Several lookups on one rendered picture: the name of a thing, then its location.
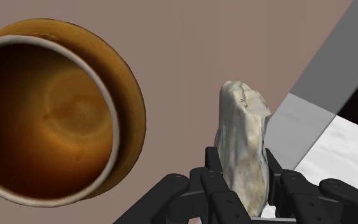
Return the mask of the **brown glazed ceramic bowl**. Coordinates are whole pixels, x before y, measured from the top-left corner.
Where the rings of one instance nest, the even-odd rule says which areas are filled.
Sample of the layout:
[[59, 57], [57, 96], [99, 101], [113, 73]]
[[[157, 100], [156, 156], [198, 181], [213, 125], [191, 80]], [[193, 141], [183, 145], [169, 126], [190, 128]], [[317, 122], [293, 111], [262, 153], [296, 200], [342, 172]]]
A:
[[103, 39], [47, 18], [0, 29], [0, 197], [59, 207], [100, 195], [145, 135], [138, 82]]

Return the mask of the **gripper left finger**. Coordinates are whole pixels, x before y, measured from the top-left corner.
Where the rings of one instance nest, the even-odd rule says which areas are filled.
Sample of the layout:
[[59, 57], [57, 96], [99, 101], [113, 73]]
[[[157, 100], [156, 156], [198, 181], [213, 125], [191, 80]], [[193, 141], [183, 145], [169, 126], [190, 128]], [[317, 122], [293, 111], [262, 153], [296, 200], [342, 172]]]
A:
[[252, 224], [238, 195], [225, 183], [215, 147], [205, 149], [205, 165], [168, 174], [113, 224], [188, 224], [196, 217], [207, 224]]

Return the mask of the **white stone-like object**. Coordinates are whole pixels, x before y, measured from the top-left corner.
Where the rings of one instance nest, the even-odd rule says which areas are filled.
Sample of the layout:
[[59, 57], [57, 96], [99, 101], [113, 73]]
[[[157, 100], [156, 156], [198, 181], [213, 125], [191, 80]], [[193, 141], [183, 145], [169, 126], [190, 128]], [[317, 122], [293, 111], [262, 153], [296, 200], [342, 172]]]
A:
[[249, 216], [267, 204], [269, 170], [265, 132], [272, 113], [261, 94], [241, 81], [227, 81], [219, 92], [217, 148], [223, 178]]

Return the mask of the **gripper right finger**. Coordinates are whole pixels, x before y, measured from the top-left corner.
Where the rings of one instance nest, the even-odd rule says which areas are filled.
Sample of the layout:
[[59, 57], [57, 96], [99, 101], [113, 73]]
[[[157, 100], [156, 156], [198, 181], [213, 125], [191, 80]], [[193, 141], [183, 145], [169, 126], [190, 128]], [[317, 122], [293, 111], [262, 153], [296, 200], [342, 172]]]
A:
[[358, 224], [358, 189], [339, 179], [318, 185], [302, 173], [283, 169], [266, 150], [270, 173], [268, 203], [279, 218], [294, 218], [297, 224]]

